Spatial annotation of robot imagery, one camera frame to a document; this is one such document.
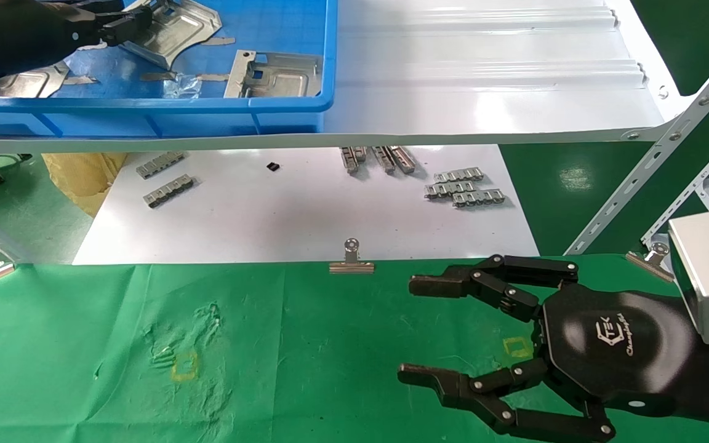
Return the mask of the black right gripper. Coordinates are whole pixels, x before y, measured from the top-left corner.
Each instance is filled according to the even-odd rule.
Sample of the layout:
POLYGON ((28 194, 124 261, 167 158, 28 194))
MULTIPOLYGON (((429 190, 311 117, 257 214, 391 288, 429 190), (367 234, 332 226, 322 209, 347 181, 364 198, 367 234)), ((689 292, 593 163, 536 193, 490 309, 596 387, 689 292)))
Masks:
POLYGON ((544 442, 609 442, 605 409, 673 413, 677 381, 700 341, 681 299, 641 291, 602 292, 579 281, 571 261, 493 255, 441 275, 416 275, 419 297, 473 297, 521 322, 541 320, 543 357, 487 375, 401 364, 398 379, 432 389, 448 409, 467 410, 499 435, 544 442), (539 298, 521 284, 564 288, 539 298), (504 397, 544 381, 580 415, 513 409, 504 397))

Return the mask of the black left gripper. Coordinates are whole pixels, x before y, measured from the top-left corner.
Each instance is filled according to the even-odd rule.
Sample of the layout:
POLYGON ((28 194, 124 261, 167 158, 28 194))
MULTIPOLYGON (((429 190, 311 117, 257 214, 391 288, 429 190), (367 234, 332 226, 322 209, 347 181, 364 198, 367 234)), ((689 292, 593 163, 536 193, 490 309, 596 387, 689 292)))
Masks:
POLYGON ((149 6, 123 8, 118 0, 0 1, 0 78, 53 65, 100 40, 116 47, 152 25, 149 6))

